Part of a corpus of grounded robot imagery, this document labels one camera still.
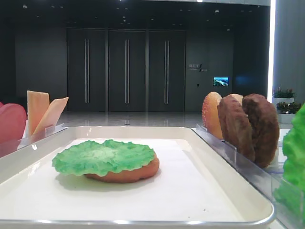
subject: wall sign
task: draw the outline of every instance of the wall sign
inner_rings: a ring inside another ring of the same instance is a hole
[[[202,63],[201,64],[189,64],[188,70],[199,71],[199,72],[207,72],[208,71],[206,68],[202,68]]]

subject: metal door handle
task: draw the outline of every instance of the metal door handle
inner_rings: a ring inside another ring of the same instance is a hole
[[[130,89],[130,52],[129,52],[129,39],[127,40],[127,104],[129,104],[129,89]]]
[[[167,66],[167,41],[165,41],[165,52],[164,52],[164,104],[166,104],[166,83],[167,83],[167,69],[166,69],[166,66]]]
[[[87,39],[87,103],[90,103],[90,40]]]
[[[88,87],[87,87],[87,39],[85,39],[85,103],[88,102]]]
[[[170,84],[170,41],[167,41],[167,74],[166,74],[166,104],[169,102],[169,84]]]
[[[127,50],[127,40],[125,40],[125,103],[128,104],[127,100],[127,67],[128,67],[128,60],[127,60],[127,55],[128,55],[128,50]]]

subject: brown patty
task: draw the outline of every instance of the brown patty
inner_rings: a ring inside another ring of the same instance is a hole
[[[232,95],[228,95],[222,98],[217,109],[224,140],[234,145],[240,154],[254,161],[252,128],[241,104]]]
[[[255,163],[267,167],[275,156],[280,135],[276,109],[263,95],[250,94],[243,98],[243,110],[253,129]]]
[[[153,177],[159,169],[159,159],[154,154],[154,159],[146,166],[132,171],[124,170],[120,173],[108,172],[107,175],[100,177],[97,174],[85,174],[87,178],[96,179],[107,183],[134,183],[141,179]]]

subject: small screen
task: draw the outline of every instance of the small screen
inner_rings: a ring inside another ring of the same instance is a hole
[[[229,77],[214,77],[213,86],[227,87],[229,85]]]

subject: light strip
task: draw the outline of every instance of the light strip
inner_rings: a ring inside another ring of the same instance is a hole
[[[273,95],[273,67],[275,52],[275,9],[276,0],[271,0],[270,5],[270,35],[269,35],[269,69],[268,69],[268,91],[267,100],[272,103]]]

